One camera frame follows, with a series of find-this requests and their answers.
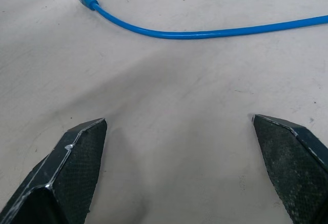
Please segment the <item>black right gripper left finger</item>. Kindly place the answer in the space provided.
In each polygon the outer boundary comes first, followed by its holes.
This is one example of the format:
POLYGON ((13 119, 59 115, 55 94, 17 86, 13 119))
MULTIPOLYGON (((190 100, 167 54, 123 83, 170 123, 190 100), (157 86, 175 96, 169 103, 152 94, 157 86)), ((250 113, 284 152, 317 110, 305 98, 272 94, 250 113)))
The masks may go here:
POLYGON ((98 182, 107 122, 69 129, 18 186, 0 224, 84 224, 98 182))

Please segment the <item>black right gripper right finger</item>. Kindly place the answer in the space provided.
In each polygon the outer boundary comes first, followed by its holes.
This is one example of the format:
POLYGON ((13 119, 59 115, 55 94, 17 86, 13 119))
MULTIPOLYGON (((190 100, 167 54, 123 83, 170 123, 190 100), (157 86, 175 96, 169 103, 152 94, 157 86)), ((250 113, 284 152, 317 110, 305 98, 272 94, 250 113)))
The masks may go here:
POLYGON ((269 178, 293 224, 328 224, 328 147, 309 129, 255 114, 269 178))

